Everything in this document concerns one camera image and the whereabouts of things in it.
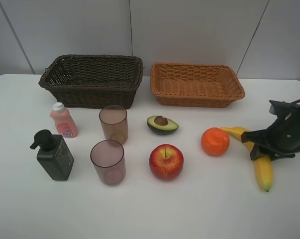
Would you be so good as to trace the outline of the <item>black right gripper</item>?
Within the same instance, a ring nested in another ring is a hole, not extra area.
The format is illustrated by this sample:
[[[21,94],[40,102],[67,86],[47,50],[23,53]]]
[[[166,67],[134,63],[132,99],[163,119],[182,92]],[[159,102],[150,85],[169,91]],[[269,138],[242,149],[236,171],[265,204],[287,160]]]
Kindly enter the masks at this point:
[[[292,151],[300,146],[300,109],[290,112],[286,117],[277,119],[269,128],[256,131],[244,131],[241,142],[254,144],[271,144],[281,151]],[[295,154],[280,154],[255,145],[250,152],[250,159],[255,161],[268,156],[271,161],[295,158]]]

